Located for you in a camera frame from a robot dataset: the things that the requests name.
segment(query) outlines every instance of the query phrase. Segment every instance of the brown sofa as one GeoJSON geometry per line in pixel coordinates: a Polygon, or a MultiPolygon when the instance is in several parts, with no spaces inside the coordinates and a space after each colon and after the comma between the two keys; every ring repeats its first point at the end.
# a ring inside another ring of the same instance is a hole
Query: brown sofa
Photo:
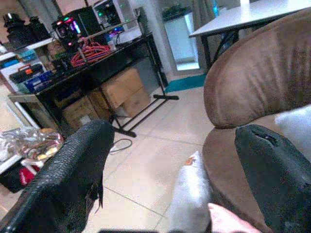
{"type": "Polygon", "coordinates": [[[210,69],[204,98],[215,125],[203,148],[215,197],[270,232],[236,153],[235,129],[251,123],[280,133],[275,114],[311,103],[311,8],[235,43],[210,69]]]}

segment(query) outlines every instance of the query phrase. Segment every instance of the black desk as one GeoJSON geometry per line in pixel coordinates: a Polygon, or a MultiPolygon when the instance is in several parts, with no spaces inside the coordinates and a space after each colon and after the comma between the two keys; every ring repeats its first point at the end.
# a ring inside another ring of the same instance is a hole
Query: black desk
{"type": "Polygon", "coordinates": [[[89,92],[98,90],[101,92],[109,107],[109,111],[112,114],[110,122],[113,123],[113,121],[115,120],[118,125],[118,127],[115,127],[115,131],[135,137],[136,134],[133,132],[133,129],[137,127],[141,122],[143,122],[150,114],[156,111],[168,100],[179,99],[178,96],[167,96],[165,94],[164,87],[167,85],[167,80],[165,74],[161,71],[161,67],[162,64],[156,50],[153,36],[151,33],[149,33],[134,40],[130,44],[118,47],[117,50],[113,51],[107,57],[95,63],[77,67],[67,74],[63,74],[60,77],[55,77],[55,83],[53,85],[36,94],[9,95],[9,99],[12,102],[21,103],[22,106],[30,112],[30,115],[33,118],[36,118],[39,126],[56,128],[63,135],[68,136],[74,133],[74,131],[64,120],[62,116],[63,109],[65,109],[73,102],[77,101],[79,98],[87,95],[89,92]],[[152,67],[157,74],[156,78],[159,86],[161,87],[162,95],[154,95],[154,101],[150,105],[148,105],[131,120],[121,125],[116,113],[107,101],[107,98],[104,95],[100,86],[120,71],[139,62],[145,57],[150,58],[152,67]],[[78,87],[79,89],[81,89],[81,96],[73,99],[71,102],[68,102],[64,106],[57,106],[55,104],[55,101],[53,101],[55,97],[58,95],[62,95],[64,89],[70,89],[74,87],[78,87]],[[150,106],[154,105],[160,100],[163,101],[142,120],[137,122],[127,131],[124,129],[129,123],[135,120],[145,110],[147,110],[150,106]]]}

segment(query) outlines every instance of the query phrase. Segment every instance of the computer case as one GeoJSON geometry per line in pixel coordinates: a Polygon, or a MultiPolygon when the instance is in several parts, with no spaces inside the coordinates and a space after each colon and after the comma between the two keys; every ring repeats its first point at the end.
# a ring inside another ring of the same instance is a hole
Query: computer case
{"type": "Polygon", "coordinates": [[[101,27],[91,6],[71,11],[64,16],[64,19],[70,17],[74,18],[78,24],[82,37],[87,37],[101,31],[101,27]]]}
{"type": "MultiPolygon", "coordinates": [[[[104,28],[131,21],[136,17],[129,0],[102,0],[93,5],[93,10],[98,22],[104,28]]],[[[120,44],[142,36],[137,21],[126,23],[117,28],[116,31],[122,32],[118,34],[120,44]]]]}

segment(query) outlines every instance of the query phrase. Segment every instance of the shelf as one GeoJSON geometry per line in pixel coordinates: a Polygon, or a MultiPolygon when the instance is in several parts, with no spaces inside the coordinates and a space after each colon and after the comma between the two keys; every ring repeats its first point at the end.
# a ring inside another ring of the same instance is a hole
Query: shelf
{"type": "MultiPolygon", "coordinates": [[[[42,40],[40,42],[37,42],[37,43],[34,43],[32,45],[28,45],[24,48],[21,48],[21,49],[26,49],[26,50],[35,50],[39,47],[42,47],[42,46],[45,46],[45,45],[48,45],[49,43],[51,43],[53,41],[53,38],[49,38],[49,39],[46,39],[46,40],[42,40]]],[[[9,59],[9,58],[12,58],[12,57],[15,57],[17,55],[16,52],[8,52],[4,55],[1,55],[0,56],[0,62],[1,61],[4,61],[6,59],[9,59]]]]}

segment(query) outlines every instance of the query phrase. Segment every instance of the metal desk frame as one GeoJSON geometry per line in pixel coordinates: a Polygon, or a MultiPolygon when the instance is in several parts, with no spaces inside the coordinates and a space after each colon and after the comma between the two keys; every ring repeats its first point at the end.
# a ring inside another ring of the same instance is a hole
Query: metal desk frame
{"type": "MultiPolygon", "coordinates": [[[[118,120],[118,116],[115,113],[114,109],[111,107],[111,105],[109,104],[107,97],[105,96],[105,94],[103,93],[102,89],[100,88],[101,83],[94,88],[93,90],[98,90],[100,91],[100,93],[102,94],[103,99],[105,100],[106,104],[108,105],[108,110],[110,111],[112,117],[109,119],[110,123],[113,123],[114,121],[116,121],[118,127],[114,127],[114,130],[118,133],[130,136],[130,137],[136,137],[136,133],[133,132],[133,129],[136,128],[139,124],[141,124],[144,120],[146,120],[152,113],[154,113],[158,108],[160,108],[163,104],[165,104],[167,101],[169,100],[179,100],[178,96],[168,96],[165,94],[165,90],[164,90],[164,85],[166,83],[163,83],[163,80],[166,80],[165,74],[161,71],[161,61],[159,59],[159,55],[156,51],[156,47],[154,44],[154,40],[152,37],[152,34],[149,33],[147,35],[143,35],[141,38],[136,39],[135,41],[133,41],[130,45],[127,45],[123,48],[118,49],[117,51],[112,52],[108,57],[113,56],[114,54],[118,53],[119,51],[122,51],[126,48],[128,48],[129,46],[135,46],[137,45],[142,45],[142,44],[146,44],[147,48],[148,48],[148,54],[149,54],[149,58],[151,61],[151,64],[153,66],[154,71],[156,72],[156,78],[157,78],[157,83],[161,88],[162,94],[161,95],[154,95],[154,101],[152,101],[147,107],[145,107],[142,111],[140,111],[136,116],[134,116],[132,119],[130,119],[129,121],[127,121],[125,124],[121,125],[120,121],[118,120]],[[140,121],[138,121],[133,127],[131,127],[129,130],[126,130],[125,127],[128,126],[131,122],[133,122],[135,119],[137,119],[142,113],[144,113],[147,109],[149,109],[151,106],[153,106],[156,102],[158,102],[159,100],[163,100],[163,102],[161,102],[155,109],[153,109],[151,112],[149,112],[144,118],[142,118],[140,121]]],[[[36,103],[38,105],[38,107],[41,109],[41,111],[44,113],[44,115],[46,116],[46,122],[49,122],[49,127],[55,128],[58,131],[62,132],[62,134],[68,136],[70,134],[73,133],[72,130],[70,130],[71,127],[69,127],[69,125],[64,121],[64,119],[62,119],[62,121],[60,122],[57,117],[54,115],[54,110],[51,109],[49,106],[46,105],[46,103],[40,98],[41,94],[43,92],[47,92],[49,90],[52,89],[56,89],[57,86],[62,85],[64,82],[68,81],[69,79],[73,79],[77,74],[79,74],[82,71],[86,71],[92,68],[92,66],[94,66],[95,64],[98,64],[100,62],[104,62],[105,59],[107,59],[107,57],[92,63],[92,64],[87,64],[85,67],[83,67],[82,69],[80,69],[77,73],[72,74],[66,78],[64,78],[63,80],[53,84],[52,86],[46,88],[45,90],[37,93],[37,94],[22,94],[22,95],[9,95],[9,100],[14,104],[15,102],[19,102],[19,103],[36,103]]]]}
{"type": "Polygon", "coordinates": [[[207,34],[203,34],[200,35],[201,36],[201,40],[204,46],[204,52],[205,52],[205,59],[206,59],[206,63],[207,63],[207,69],[209,70],[212,65],[217,61],[218,57],[220,56],[219,53],[221,51],[221,48],[223,47],[223,45],[229,41],[232,40],[232,43],[236,43],[239,40],[239,31],[242,29],[248,29],[248,28],[253,28],[253,27],[263,27],[265,25],[267,25],[268,23],[271,23],[277,19],[280,19],[284,16],[277,16],[275,18],[270,18],[270,19],[265,19],[265,20],[261,20],[258,22],[251,22],[249,24],[246,25],[238,25],[234,28],[227,28],[221,31],[217,31],[217,32],[213,32],[213,33],[207,33],[207,34]],[[209,36],[213,36],[213,35],[224,35],[224,37],[221,39],[220,44],[216,50],[216,53],[213,57],[213,59],[211,59],[210,57],[210,52],[209,52],[209,45],[208,45],[208,37],[209,36]]]}

